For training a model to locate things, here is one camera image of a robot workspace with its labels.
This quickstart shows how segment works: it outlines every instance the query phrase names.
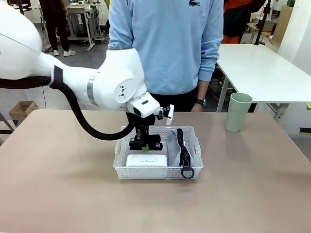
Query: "wristwatch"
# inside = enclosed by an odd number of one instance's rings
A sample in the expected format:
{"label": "wristwatch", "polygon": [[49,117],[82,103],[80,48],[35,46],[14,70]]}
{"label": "wristwatch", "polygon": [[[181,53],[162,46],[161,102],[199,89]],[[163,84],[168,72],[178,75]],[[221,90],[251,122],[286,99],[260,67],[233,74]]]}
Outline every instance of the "wristwatch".
{"label": "wristwatch", "polygon": [[206,99],[204,99],[204,100],[199,100],[199,99],[197,99],[197,100],[196,100],[196,103],[198,103],[198,104],[200,104],[200,105],[206,105]]}

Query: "person in blue sweatshirt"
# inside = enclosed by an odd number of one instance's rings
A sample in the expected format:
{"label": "person in blue sweatshirt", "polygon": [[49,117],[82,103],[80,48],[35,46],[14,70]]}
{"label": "person in blue sweatshirt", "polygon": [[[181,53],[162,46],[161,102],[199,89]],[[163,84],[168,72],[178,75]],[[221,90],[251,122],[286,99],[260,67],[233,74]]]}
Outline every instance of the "person in blue sweatshirt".
{"label": "person in blue sweatshirt", "polygon": [[111,0],[109,47],[135,48],[162,107],[202,112],[223,39],[223,0]]}

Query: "white shoe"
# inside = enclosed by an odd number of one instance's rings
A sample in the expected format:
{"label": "white shoe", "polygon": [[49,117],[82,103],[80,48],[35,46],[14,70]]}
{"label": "white shoe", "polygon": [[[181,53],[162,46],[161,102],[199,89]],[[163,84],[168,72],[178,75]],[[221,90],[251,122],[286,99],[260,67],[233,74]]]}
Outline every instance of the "white shoe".
{"label": "white shoe", "polygon": [[68,52],[64,51],[64,57],[70,57],[76,55],[76,51],[69,50]]}
{"label": "white shoe", "polygon": [[58,50],[54,50],[53,52],[54,52],[54,56],[59,56]]}

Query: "hand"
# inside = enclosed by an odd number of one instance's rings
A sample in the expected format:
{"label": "hand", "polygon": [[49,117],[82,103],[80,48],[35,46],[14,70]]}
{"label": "hand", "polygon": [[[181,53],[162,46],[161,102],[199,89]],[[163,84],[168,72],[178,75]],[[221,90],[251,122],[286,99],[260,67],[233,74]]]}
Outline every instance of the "hand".
{"label": "hand", "polygon": [[193,106],[193,108],[191,109],[191,112],[192,112],[192,113],[201,113],[201,112],[203,112],[203,106],[200,105],[200,104],[198,104],[198,103],[196,103],[196,104]]}

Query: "robot logo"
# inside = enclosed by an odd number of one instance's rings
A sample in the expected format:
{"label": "robot logo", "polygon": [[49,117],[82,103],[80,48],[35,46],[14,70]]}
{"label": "robot logo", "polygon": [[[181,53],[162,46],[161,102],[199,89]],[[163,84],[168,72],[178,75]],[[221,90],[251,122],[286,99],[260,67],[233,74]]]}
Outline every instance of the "robot logo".
{"label": "robot logo", "polygon": [[199,6],[199,5],[200,5],[200,3],[195,1],[195,0],[190,0],[189,1],[189,6]]}
{"label": "robot logo", "polygon": [[126,90],[126,87],[120,86],[120,89],[121,89],[121,95],[119,95],[119,97],[123,96],[124,98],[126,98],[125,94],[124,94],[124,91]]}

